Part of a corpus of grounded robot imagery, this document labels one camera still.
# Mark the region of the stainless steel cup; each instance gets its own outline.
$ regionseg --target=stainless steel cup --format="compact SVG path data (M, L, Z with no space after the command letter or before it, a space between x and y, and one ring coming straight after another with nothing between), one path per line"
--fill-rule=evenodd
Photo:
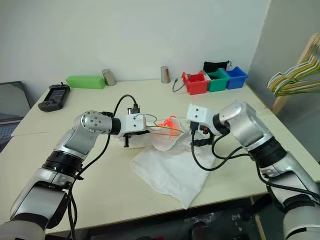
M170 83L169 68L167 66L161 67L161 82L163 84Z
M110 69L103 69L102 75L107 86L113 86L117 84L117 81L115 80L114 75L112 74Z

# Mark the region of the white table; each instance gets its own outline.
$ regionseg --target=white table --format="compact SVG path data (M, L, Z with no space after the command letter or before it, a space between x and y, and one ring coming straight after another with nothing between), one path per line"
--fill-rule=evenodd
M219 110L235 100L247 101L283 147L298 159L315 181L320 181L318 163L248 87L195 96L174 94L171 87L171 84L161 84L160 81L119 82L115 87L104 90L72 89L61 111L43 113L33 107L15 131L16 136L0 154L0 224L8 220L9 209L20 190L35 169L45 162L65 130L72 126L74 118L88 109L112 111L118 98L125 93L136 97L143 113L152 113L163 119L172 114L185 117L189 103ZM124 101L121 115L131 105L130 99ZM86 163L99 154L106 138L105 135L98 138ZM106 153L83 174L85 179L74 187L79 211L77 228L92 228L182 209L177 200L155 192L132 171L131 160L141 148L124 149L114 139L111 140ZM217 152L226 155L238 146L235 138L229 135L218 143ZM266 187L259 181L252 160L237 158L209 174L191 207L265 192ZM57 227L47 232L69 229L65 215Z
M250 103L259 113L267 110L247 86L191 96L185 92L185 87L173 93L172 82L163 84L160 80L125 81L104 89L72 88L64 108L43 112L38 109L38 103L44 100L47 93L48 90L25 116L12 136L68 130L73 126L75 118L87 110L113 112L119 98L124 94L135 97L142 113L156 115L160 120L170 115L185 118L190 103L219 111L235 100L240 100ZM132 106L132 100L125 98L117 114L127 114L127 108Z

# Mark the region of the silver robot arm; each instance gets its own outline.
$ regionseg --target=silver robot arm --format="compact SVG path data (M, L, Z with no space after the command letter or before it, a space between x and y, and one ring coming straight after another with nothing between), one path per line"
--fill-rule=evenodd
M45 229L61 221L70 201L70 188L82 163L100 134L124 137L146 131L142 114L112 117L112 113L87 111L59 141L14 201L10 221L0 226L0 240L44 240Z
M191 123L209 128L216 136L231 132L269 183L320 193L305 169L282 148L247 103L234 102L219 114L205 107L190 105L187 118ZM267 190L276 205L286 213L283 220L285 240L320 239L319 199L273 186L268 186Z

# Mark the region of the laptop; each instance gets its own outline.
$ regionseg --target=laptop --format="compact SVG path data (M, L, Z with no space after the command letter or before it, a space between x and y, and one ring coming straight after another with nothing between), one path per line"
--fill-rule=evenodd
M21 81L0 83L0 152L30 108Z

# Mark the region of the laptop screen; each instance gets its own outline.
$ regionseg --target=laptop screen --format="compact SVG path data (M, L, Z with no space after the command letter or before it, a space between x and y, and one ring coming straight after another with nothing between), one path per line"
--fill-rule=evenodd
M20 81L0 84L0 122L21 120L30 105Z

